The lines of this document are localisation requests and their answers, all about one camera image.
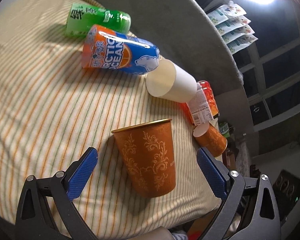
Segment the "floral white pouch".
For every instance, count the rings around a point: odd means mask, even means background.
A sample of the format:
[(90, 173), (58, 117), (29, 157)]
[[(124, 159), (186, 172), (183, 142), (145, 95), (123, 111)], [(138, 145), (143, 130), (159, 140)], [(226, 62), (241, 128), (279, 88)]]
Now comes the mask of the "floral white pouch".
[(244, 35), (254, 34), (254, 33), (255, 32), (252, 29), (252, 27), (247, 24), (245, 26), (242, 26), (240, 28), (230, 31), (227, 34), (224, 34), (222, 36), (222, 39), (226, 44), (229, 44), (230, 42), (236, 40), (239, 37), (242, 37)]
[(219, 34), (221, 36), (235, 30), (238, 28), (241, 28), (247, 24), (249, 24), (251, 22), (251, 20), (249, 20), (247, 17), (245, 17), (244, 15), (242, 16), (237, 16), (234, 18), (231, 18), (225, 22), (222, 22), (218, 25), (216, 25), (216, 29), (219, 32)]
[(234, 55), (235, 53), (249, 47), (251, 44), (253, 44), (255, 41), (257, 41), (258, 38), (254, 36), (253, 34), (250, 35), (243, 35), (234, 41), (231, 41), (229, 44), (227, 44), (231, 55)]
[(230, 1), (228, 4), (221, 5), (217, 8), (217, 10), (227, 18), (234, 18), (247, 13), (240, 5), (234, 3), (233, 1)]

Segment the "green small packet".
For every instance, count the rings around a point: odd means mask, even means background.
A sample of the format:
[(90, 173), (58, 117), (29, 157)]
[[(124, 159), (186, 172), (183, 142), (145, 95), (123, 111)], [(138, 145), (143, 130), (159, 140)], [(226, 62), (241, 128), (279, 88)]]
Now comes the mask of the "green small packet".
[(219, 127), (219, 132), (221, 133), (221, 135), (225, 138), (229, 138), (230, 137), (230, 128), (229, 128), (229, 124), (228, 122), (220, 122), (218, 124)]

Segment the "orange patterned metal cup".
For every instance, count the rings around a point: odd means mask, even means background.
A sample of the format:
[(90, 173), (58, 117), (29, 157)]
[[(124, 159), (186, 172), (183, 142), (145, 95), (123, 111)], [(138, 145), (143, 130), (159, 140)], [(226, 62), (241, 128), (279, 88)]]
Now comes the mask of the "orange patterned metal cup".
[(171, 121), (151, 121), (111, 132), (132, 186), (144, 198), (160, 197), (175, 188)]

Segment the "green drink cup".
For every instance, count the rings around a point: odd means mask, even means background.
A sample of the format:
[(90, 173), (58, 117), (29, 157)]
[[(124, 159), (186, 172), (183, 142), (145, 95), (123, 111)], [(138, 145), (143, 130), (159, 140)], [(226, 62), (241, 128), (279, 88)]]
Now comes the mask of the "green drink cup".
[(68, 36), (85, 36), (95, 24), (127, 34), (130, 30), (131, 17), (128, 13), (118, 10), (73, 3), (66, 20), (65, 33)]

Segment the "red orange snack packet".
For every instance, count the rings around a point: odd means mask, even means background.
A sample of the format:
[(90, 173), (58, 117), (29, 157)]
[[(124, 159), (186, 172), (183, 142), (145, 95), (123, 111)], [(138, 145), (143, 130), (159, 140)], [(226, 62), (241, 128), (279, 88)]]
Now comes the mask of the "red orange snack packet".
[(182, 103), (181, 109), (194, 126), (211, 122), (219, 117), (219, 110), (210, 83), (206, 80), (198, 81), (194, 98), (188, 103)]

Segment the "white paper cup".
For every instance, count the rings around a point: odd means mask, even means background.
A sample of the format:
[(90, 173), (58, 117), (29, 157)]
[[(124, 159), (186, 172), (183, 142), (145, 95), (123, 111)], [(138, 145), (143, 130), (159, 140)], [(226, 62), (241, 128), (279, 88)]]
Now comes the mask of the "white paper cup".
[(188, 72), (170, 60), (159, 61), (159, 66), (146, 76), (146, 88), (156, 98), (189, 102), (196, 94), (197, 82)]

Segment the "orange blue Arctic Ocean cup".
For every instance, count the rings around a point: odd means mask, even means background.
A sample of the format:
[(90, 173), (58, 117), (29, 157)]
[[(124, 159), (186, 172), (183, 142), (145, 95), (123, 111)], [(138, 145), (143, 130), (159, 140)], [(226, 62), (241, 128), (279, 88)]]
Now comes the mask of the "orange blue Arctic Ocean cup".
[(151, 42), (95, 24), (83, 44), (82, 67), (143, 75), (158, 67), (159, 56), (160, 50)]

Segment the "small orange patterned cup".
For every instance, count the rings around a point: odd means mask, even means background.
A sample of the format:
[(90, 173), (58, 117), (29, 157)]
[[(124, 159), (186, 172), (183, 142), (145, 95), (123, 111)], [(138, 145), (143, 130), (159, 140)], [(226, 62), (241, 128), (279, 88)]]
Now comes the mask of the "small orange patterned cup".
[(209, 122), (196, 126), (193, 136), (198, 144), (207, 148), (214, 157), (222, 155), (228, 145), (227, 139)]

